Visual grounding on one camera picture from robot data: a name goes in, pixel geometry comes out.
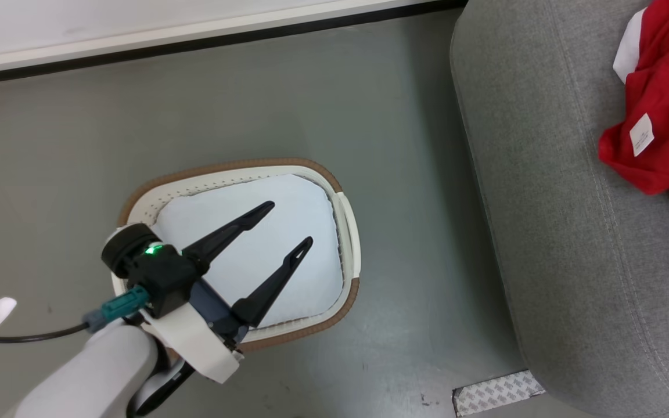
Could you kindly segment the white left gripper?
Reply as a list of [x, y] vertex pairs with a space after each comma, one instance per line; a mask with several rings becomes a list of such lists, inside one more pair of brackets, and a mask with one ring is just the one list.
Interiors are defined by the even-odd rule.
[[[273, 201], [263, 202], [186, 246], [182, 256], [191, 260], [199, 272], [206, 273], [218, 255], [242, 233], [255, 228], [274, 207]], [[270, 277], [232, 307], [201, 279], [194, 283], [189, 302], [163, 317], [154, 318], [148, 308], [142, 309], [140, 313], [147, 322], [145, 329], [196, 372], [215, 383], [225, 383], [236, 373], [243, 359], [238, 346], [249, 326], [260, 325], [313, 243], [311, 236], [306, 237], [284, 257]]]

